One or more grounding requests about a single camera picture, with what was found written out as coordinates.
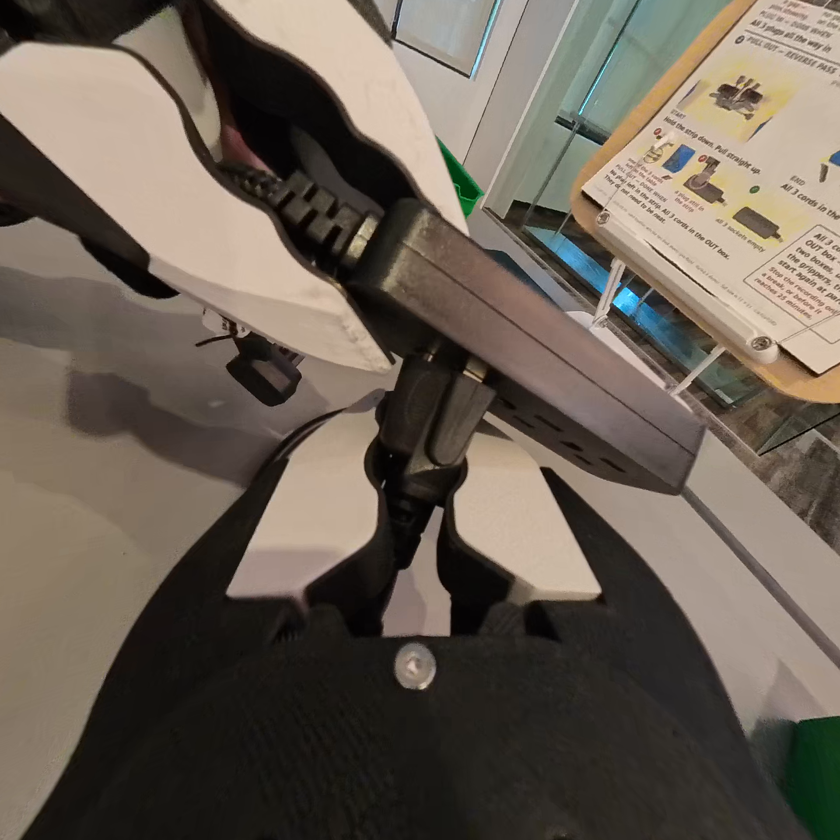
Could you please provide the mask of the clear stand with white base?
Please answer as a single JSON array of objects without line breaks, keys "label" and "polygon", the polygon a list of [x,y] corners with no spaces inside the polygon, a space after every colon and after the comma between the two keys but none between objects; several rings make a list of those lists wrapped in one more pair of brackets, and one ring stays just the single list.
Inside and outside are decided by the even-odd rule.
[{"label": "clear stand with white base", "polygon": [[565,314],[574,322],[587,330],[598,341],[600,341],[607,349],[612,351],[616,356],[623,359],[625,362],[633,366],[643,376],[654,382],[657,387],[676,399],[677,403],[682,405],[685,409],[689,406],[686,403],[682,394],[688,391],[690,385],[697,379],[700,374],[705,372],[711,365],[716,362],[727,349],[722,344],[717,344],[711,352],[698,364],[692,367],[689,372],[679,382],[670,379],[659,367],[657,367],[646,356],[638,355],[637,347],[631,343],[625,343],[610,326],[610,314],[613,307],[613,302],[617,297],[619,287],[622,285],[624,274],[627,267],[618,258],[612,258],[611,268],[608,273],[607,282],[602,292],[593,314],[584,311],[566,311]]}]

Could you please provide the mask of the instruction sheet on wooden board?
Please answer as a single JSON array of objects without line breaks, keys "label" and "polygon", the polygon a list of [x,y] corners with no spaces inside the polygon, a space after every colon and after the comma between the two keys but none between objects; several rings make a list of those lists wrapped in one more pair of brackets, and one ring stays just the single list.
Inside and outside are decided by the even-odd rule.
[{"label": "instruction sheet on wooden board", "polygon": [[[756,2],[733,1],[725,6],[709,22],[708,26],[698,34],[672,67],[667,69],[650,92],[635,108],[628,112],[624,120],[607,139],[602,149],[584,165],[576,177],[570,196],[570,213],[574,217],[574,221],[594,241],[606,249],[613,258],[610,249],[593,236],[595,215],[601,210],[610,211],[617,215],[618,212],[609,208],[609,200],[596,199],[586,193],[586,183],[596,177],[598,172],[607,166],[609,160],[629,147],[637,136],[644,132],[652,132],[650,125],[655,115],[666,105],[667,100],[677,93],[679,87],[688,80],[690,74],[700,66],[701,62],[718,49],[726,37],[734,33],[736,27],[750,14],[755,5]],[[688,320],[666,297],[663,298],[682,317]],[[708,336],[715,345],[719,344],[702,328],[698,326],[697,328]],[[836,366],[827,373],[814,374],[809,372],[803,363],[794,360],[791,353],[782,355],[780,351],[780,358],[776,362],[766,365],[751,364],[733,353],[730,354],[767,385],[786,396],[810,403],[838,403],[839,373]]]}]

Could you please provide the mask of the printed instruction sheet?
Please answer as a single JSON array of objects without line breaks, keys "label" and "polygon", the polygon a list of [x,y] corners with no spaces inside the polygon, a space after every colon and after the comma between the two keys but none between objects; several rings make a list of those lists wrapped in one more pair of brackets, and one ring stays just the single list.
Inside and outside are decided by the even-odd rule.
[{"label": "printed instruction sheet", "polygon": [[756,2],[585,185],[816,375],[838,367],[838,2]]}]

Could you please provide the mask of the white sheet clip bar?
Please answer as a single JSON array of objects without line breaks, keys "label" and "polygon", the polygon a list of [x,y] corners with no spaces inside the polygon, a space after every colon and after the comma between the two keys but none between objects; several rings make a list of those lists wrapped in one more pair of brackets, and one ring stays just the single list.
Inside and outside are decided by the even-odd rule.
[{"label": "white sheet clip bar", "polygon": [[593,236],[726,351],[758,365],[772,364],[780,358],[777,342],[696,283],[641,235],[624,225],[617,214],[606,210],[597,213]]}]

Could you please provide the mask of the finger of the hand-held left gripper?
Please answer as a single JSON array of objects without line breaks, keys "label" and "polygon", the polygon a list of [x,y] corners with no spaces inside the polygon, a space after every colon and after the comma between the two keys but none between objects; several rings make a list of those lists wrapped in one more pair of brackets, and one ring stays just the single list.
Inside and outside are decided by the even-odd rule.
[{"label": "finger of the hand-held left gripper", "polygon": [[291,172],[305,133],[354,190],[387,210],[412,198],[467,235],[447,165],[372,2],[198,2],[206,51],[246,146]]},{"label": "finger of the hand-held left gripper", "polygon": [[179,98],[126,49],[25,43],[2,54],[2,115],[185,297],[304,355],[384,372],[392,357],[278,216],[192,151]]}]

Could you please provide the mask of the black power plug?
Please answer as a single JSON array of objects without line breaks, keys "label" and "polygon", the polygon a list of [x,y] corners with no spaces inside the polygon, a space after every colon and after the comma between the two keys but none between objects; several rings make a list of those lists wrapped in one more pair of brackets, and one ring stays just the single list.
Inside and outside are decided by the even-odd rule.
[{"label": "black power plug", "polygon": [[442,506],[460,482],[466,453],[497,391],[428,355],[405,357],[381,411],[389,501]]}]

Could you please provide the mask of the green plastic bin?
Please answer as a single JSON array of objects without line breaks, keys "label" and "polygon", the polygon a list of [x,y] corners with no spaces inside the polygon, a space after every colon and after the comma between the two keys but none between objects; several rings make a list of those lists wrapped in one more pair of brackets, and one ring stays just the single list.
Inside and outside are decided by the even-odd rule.
[{"label": "green plastic bin", "polygon": [[444,162],[454,185],[462,213],[465,218],[469,218],[476,210],[476,207],[480,205],[480,202],[485,196],[485,191],[478,185],[472,175],[467,172],[464,165],[448,149],[445,143],[438,137],[436,141],[444,157]]},{"label": "green plastic bin", "polygon": [[784,795],[812,838],[839,838],[839,717],[795,724]]}]

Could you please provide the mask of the black flat strip plug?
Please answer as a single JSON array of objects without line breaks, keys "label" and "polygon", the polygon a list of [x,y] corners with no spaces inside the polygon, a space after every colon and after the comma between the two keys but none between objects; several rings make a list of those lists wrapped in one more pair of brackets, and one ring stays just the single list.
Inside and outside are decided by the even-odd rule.
[{"label": "black flat strip plug", "polygon": [[227,372],[265,406],[288,402],[297,392],[302,375],[284,355],[266,360],[239,354],[226,365]]}]

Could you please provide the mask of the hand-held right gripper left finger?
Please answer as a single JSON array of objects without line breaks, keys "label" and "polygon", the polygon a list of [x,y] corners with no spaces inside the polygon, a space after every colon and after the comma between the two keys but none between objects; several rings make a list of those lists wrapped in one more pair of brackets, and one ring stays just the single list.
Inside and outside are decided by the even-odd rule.
[{"label": "hand-held right gripper left finger", "polygon": [[311,432],[286,459],[227,586],[234,602],[335,607],[355,635],[382,635],[396,542],[380,478],[378,389]]}]

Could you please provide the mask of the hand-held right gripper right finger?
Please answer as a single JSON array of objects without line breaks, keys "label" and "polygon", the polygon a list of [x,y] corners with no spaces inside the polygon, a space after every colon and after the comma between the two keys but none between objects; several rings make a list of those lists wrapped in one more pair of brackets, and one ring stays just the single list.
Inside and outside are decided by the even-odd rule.
[{"label": "hand-held right gripper right finger", "polygon": [[450,632],[476,634],[497,604],[595,602],[602,587],[534,457],[482,422],[443,506],[437,576]]}]

